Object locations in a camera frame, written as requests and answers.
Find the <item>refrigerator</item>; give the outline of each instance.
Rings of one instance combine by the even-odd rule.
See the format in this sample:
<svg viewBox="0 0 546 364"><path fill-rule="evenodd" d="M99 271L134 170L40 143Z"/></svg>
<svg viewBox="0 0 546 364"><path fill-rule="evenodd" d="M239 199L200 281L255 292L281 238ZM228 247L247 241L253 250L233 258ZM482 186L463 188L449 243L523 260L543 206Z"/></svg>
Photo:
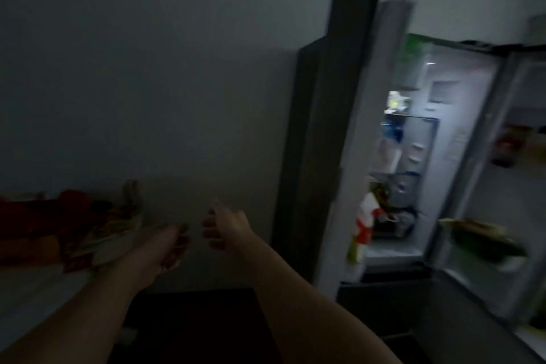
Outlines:
<svg viewBox="0 0 546 364"><path fill-rule="evenodd" d="M378 304L365 309L381 310L385 290L404 298L411 326L430 287L447 279L517 332L546 274L546 176L492 160L507 124L546 125L546 50L429 38L415 54L413 7L410 0L332 0L325 36L299 50L271 243L340 303L358 303L362 289L373 287ZM420 165L415 222L404 239L372 237L365 272L349 283L355 217L370 190L392 91L411 103L399 115L411 123L404 123L398 167L407 173ZM461 251L440 218L501 224L528 256L501 272Z"/></svg>

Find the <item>person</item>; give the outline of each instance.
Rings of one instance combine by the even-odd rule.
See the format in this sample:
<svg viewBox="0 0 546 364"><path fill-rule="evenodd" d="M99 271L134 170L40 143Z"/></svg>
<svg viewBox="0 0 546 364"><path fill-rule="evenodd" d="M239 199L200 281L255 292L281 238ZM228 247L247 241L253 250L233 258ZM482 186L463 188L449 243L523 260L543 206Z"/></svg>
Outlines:
<svg viewBox="0 0 546 364"><path fill-rule="evenodd" d="M202 226L212 248L227 250L247 270L283 362L400 364L369 328L320 294L260 239L244 212L216 201ZM182 233L169 226L141 238L125 257L4 350L0 362L105 363L133 297L179 263L189 243Z"/></svg>

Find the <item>floor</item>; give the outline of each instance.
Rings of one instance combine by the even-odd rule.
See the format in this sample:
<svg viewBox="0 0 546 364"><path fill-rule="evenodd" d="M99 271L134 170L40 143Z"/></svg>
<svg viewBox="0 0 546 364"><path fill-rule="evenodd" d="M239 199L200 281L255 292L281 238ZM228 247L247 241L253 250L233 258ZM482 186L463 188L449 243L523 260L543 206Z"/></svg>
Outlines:
<svg viewBox="0 0 546 364"><path fill-rule="evenodd" d="M130 347L116 346L110 364L282 362L250 289L140 295L125 325L138 329L137 338ZM430 363L412 337L386 343L404 364Z"/></svg>

